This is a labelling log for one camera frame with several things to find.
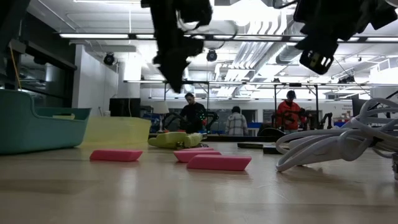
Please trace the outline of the green-handled pliers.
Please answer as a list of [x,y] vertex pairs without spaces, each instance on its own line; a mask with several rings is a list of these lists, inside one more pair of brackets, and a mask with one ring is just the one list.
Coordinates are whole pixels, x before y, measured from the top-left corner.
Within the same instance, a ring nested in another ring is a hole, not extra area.
[[149,138],[147,142],[158,148],[188,149],[201,146],[202,140],[206,138],[207,135],[202,133],[168,132]]

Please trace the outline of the black monitor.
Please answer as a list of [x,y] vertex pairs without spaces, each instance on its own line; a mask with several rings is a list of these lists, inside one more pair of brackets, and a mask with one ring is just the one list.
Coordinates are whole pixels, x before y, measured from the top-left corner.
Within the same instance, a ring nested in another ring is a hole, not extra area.
[[109,100],[111,116],[118,117],[140,117],[140,98],[111,98]]

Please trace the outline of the yellow translucent plastic bin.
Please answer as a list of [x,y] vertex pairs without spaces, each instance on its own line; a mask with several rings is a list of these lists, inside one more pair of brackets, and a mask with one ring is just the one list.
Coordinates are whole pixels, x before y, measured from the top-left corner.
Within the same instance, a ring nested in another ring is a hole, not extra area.
[[128,145],[146,142],[151,122],[135,117],[92,116],[82,146]]

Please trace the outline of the white table lamp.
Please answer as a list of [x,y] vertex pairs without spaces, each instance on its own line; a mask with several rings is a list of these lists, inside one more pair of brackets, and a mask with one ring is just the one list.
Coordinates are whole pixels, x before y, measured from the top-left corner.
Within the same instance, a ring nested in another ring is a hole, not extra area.
[[169,113],[169,107],[166,101],[156,101],[153,105],[153,113],[160,116],[160,124],[158,133],[164,132],[163,119],[166,114]]

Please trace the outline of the black background workstation frame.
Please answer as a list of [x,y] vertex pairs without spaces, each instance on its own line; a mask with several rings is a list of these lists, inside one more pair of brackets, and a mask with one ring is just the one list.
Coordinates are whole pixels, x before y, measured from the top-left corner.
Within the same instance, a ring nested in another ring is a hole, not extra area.
[[170,87],[175,91],[180,93],[180,89],[183,85],[207,85],[208,88],[206,89],[207,91],[210,90],[210,85],[259,85],[259,86],[272,86],[274,89],[274,106],[275,106],[275,111],[277,111],[277,87],[278,86],[287,86],[291,88],[300,88],[300,87],[306,87],[310,90],[315,95],[315,104],[316,104],[316,117],[315,117],[315,127],[317,127],[318,124],[320,124],[319,120],[319,98],[318,98],[318,87],[319,86],[325,86],[325,83],[286,83],[286,82],[216,82],[216,81],[196,81],[196,80],[179,80],[177,82],[172,82],[170,83],[169,81],[165,80],[162,81],[162,83],[167,86],[167,84],[170,85]]

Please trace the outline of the long overhead light bar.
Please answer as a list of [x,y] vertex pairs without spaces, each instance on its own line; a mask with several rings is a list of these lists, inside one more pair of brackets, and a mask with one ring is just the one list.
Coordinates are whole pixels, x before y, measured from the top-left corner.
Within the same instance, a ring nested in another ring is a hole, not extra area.
[[[63,39],[76,40],[155,40],[154,34],[100,34],[100,33],[59,33]],[[249,34],[185,34],[205,41],[225,42],[300,42],[303,35],[249,35]],[[349,44],[398,44],[398,36],[353,36],[349,40],[337,40]]]

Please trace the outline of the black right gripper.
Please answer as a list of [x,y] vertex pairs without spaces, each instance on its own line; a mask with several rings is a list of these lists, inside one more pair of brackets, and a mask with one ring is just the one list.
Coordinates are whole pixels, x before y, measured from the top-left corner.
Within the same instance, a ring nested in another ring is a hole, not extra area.
[[338,39],[349,40],[369,24],[366,0],[298,0],[294,21],[303,23],[299,50],[334,52]]

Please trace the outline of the person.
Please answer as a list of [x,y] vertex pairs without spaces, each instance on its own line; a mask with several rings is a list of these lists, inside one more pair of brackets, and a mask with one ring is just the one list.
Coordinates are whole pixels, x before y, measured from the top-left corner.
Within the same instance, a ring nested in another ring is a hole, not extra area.
[[286,97],[277,107],[276,123],[284,130],[285,134],[292,134],[299,130],[299,123],[305,124],[307,119],[304,109],[294,102],[295,92],[289,90]]
[[245,116],[241,114],[240,107],[234,106],[232,114],[228,116],[226,121],[225,134],[229,136],[246,136],[248,133],[248,124]]
[[195,97],[192,93],[187,93],[185,99],[188,104],[185,105],[180,112],[180,116],[185,117],[188,123],[185,130],[187,134],[198,133],[203,128],[202,117],[206,109],[203,104],[195,101]]

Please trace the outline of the teal plastic bin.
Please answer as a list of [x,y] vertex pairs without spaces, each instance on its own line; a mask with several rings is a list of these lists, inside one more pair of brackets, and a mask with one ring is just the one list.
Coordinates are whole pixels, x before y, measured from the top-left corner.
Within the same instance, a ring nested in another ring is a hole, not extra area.
[[23,91],[0,90],[0,155],[78,146],[90,113],[89,108],[36,107]]

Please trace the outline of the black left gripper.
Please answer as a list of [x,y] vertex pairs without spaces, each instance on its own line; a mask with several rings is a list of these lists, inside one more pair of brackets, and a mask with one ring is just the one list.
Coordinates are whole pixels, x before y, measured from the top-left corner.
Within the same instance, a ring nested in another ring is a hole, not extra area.
[[188,3],[191,0],[149,0],[158,48],[153,62],[176,93],[181,93],[184,70],[189,62],[183,57],[166,55],[174,51],[193,57],[203,50],[202,40],[185,37],[177,25],[177,12],[189,9]]

